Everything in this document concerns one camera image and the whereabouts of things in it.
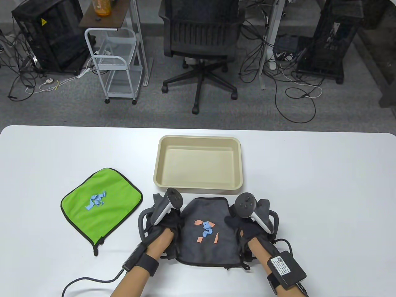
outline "chair base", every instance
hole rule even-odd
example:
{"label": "chair base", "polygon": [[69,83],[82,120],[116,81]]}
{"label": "chair base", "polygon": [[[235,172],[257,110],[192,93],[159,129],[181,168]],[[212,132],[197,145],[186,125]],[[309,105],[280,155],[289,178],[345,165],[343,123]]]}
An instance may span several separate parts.
{"label": "chair base", "polygon": [[[192,113],[193,114],[198,114],[199,113],[199,98],[201,94],[201,87],[202,87],[202,82],[204,81],[205,78],[227,88],[232,91],[231,94],[231,99],[236,100],[238,99],[238,89],[233,86],[232,84],[226,82],[224,79],[221,77],[217,76],[214,74],[212,71],[215,69],[218,69],[221,67],[221,70],[223,72],[227,72],[227,63],[225,61],[210,64],[210,65],[205,65],[205,62],[199,61],[197,65],[191,65],[191,67],[194,69],[192,71],[183,73],[181,75],[177,75],[175,77],[172,77],[168,80],[164,80],[163,86],[162,86],[162,92],[167,93],[168,92],[168,84],[172,82],[179,82],[181,80],[186,80],[189,78],[193,77],[198,77],[198,85],[197,85],[197,91],[195,94],[195,101],[194,101],[194,107],[192,108]],[[188,65],[183,62],[183,68],[188,68]]]}

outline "beige tray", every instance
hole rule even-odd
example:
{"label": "beige tray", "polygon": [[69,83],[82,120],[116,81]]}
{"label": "beige tray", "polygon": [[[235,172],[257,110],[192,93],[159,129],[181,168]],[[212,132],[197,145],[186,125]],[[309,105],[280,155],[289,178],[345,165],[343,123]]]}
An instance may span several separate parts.
{"label": "beige tray", "polygon": [[237,190],[242,186],[241,144],[233,137],[160,139],[154,171],[159,187]]}

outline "orange bottle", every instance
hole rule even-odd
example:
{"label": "orange bottle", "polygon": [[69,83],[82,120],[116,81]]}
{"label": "orange bottle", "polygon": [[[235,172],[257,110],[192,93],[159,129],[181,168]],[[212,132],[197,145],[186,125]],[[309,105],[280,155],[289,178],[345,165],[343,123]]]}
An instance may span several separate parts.
{"label": "orange bottle", "polygon": [[92,0],[97,15],[104,17],[111,14],[111,0]]}

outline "office chair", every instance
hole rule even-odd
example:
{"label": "office chair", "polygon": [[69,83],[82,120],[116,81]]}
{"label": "office chair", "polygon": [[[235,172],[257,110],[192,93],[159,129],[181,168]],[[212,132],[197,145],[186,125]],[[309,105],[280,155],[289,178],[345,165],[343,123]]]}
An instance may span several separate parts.
{"label": "office chair", "polygon": [[214,74],[215,69],[228,71],[227,63],[235,59],[239,30],[245,21],[245,11],[239,0],[162,0],[158,15],[164,21],[164,54],[198,60],[193,70],[164,81],[168,84],[197,77],[193,114],[199,113],[199,97],[205,78],[232,91],[231,99],[238,99],[238,90]]}

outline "green cloth pad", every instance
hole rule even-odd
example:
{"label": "green cloth pad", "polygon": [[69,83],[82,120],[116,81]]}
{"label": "green cloth pad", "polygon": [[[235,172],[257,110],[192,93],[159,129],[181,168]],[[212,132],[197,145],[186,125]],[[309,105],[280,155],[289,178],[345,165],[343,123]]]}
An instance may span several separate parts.
{"label": "green cloth pad", "polygon": [[97,256],[98,246],[142,200],[142,193],[125,176],[104,168],[67,194],[61,209],[67,221],[92,244]]}

